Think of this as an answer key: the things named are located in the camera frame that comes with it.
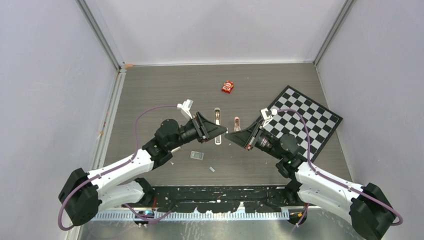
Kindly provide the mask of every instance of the gray wood-grain tabletop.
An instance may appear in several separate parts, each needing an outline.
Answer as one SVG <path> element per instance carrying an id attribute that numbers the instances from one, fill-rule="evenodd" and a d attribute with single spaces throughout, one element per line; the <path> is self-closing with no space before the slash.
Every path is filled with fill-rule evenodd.
<path id="1" fill-rule="evenodd" d="M 227 80 L 234 82 L 231 94 L 221 92 Z M 191 99 L 194 101 L 191 113 L 200 111 L 211 121 L 214 108 L 220 108 L 221 125 L 232 132 L 234 117 L 240 118 L 242 129 L 248 127 L 259 117 L 259 110 L 268 107 L 287 85 L 327 106 L 311 63 L 130 67 L 104 165 L 134 153 L 134 121 L 148 108 Z M 176 108 L 156 109 L 140 119 L 137 127 L 140 148 L 153 138 L 161 122 L 168 118 L 177 120 L 180 125 L 187 123 Z M 191 151 L 204 153 L 203 160 L 190 158 Z M 289 180 L 278 173 L 276 163 L 277 159 L 259 149 L 247 151 L 222 136 L 221 145 L 215 145 L 212 140 L 203 144 L 197 141 L 185 144 L 165 165 L 139 177 L 146 178 L 152 186 L 287 184 Z M 351 180 L 335 133 L 315 164 L 338 177 Z"/>

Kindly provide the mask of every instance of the chessboard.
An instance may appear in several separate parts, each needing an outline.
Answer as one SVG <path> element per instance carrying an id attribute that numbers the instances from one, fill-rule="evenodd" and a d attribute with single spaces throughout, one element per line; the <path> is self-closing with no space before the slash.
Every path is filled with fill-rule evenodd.
<path id="1" fill-rule="evenodd" d="M 309 132 L 311 161 L 317 158 L 343 120 L 339 115 L 289 85 L 275 98 L 268 109 L 294 109 L 302 115 Z M 277 138 L 287 133 L 294 135 L 300 146 L 299 154 L 303 160 L 307 159 L 306 132 L 296 113 L 280 112 L 264 128 Z"/>

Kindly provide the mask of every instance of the white ruler strip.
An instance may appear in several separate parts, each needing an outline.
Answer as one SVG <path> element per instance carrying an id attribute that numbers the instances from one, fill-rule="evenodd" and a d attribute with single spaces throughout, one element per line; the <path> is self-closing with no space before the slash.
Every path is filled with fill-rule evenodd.
<path id="1" fill-rule="evenodd" d="M 155 211 L 154 218 L 163 216 L 164 212 Z M 191 213 L 172 212 L 161 221 L 230 221 L 230 220 L 288 220 L 289 210 L 281 209 L 281 212 L 255 212 L 246 213 L 244 209 L 235 212 L 200 213 L 197 210 Z M 135 215 L 129 210 L 106 210 L 92 219 L 92 221 L 134 221 Z"/>

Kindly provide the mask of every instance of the white wall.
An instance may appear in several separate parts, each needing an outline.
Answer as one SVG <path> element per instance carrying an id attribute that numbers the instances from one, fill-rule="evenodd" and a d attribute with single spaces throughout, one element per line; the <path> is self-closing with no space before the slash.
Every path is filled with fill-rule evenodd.
<path id="1" fill-rule="evenodd" d="M 64 239 L 58 195 L 91 166 L 115 77 L 75 1 L 0 1 L 0 239 Z"/>
<path id="2" fill-rule="evenodd" d="M 125 62 L 138 65 L 311 62 L 345 2 L 93 1 Z"/>
<path id="3" fill-rule="evenodd" d="M 353 179 L 403 215 L 387 240 L 423 239 L 424 2 L 357 1 L 318 66 Z"/>

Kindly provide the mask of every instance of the checkerboard black border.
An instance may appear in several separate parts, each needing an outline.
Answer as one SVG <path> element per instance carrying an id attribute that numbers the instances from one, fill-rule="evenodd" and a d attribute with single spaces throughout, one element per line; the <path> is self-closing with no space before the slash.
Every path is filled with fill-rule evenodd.
<path id="1" fill-rule="evenodd" d="M 330 112 L 332 115 L 336 116 L 339 120 L 335 123 L 334 127 L 331 129 L 331 131 L 328 133 L 328 136 L 324 139 L 324 141 L 322 142 L 320 148 L 318 148 L 316 150 L 316 153 L 312 156 L 311 161 L 314 162 L 315 159 L 318 157 L 318 155 L 321 153 L 321 150 L 325 147 L 325 145 L 327 144 L 327 142 L 329 141 L 330 137 L 333 135 L 333 133 L 336 131 L 337 127 L 339 126 L 340 122 L 342 122 L 343 117 L 335 114 L 333 111 L 330 111 L 328 108 L 326 108 L 325 106 L 319 104 L 317 101 L 313 100 L 312 98 L 306 96 L 305 94 L 301 93 L 300 91 L 298 91 L 297 89 L 295 89 L 294 87 L 287 85 L 282 91 L 281 93 L 271 102 L 271 104 L 268 105 L 268 109 L 271 109 L 277 102 L 278 100 L 283 96 L 283 94 L 288 90 L 288 89 L 292 89 L 293 91 L 295 91 L 296 93 L 302 95 L 303 97 L 305 97 L 307 100 L 311 101 L 312 103 L 318 105 L 318 107 L 323 108 L 324 110 Z M 260 123 L 262 122 L 262 118 L 261 116 L 259 116 L 256 120 L 256 122 Z M 298 154 L 298 156 L 300 156 L 304 161 L 306 161 L 307 159 L 303 156 Z"/>

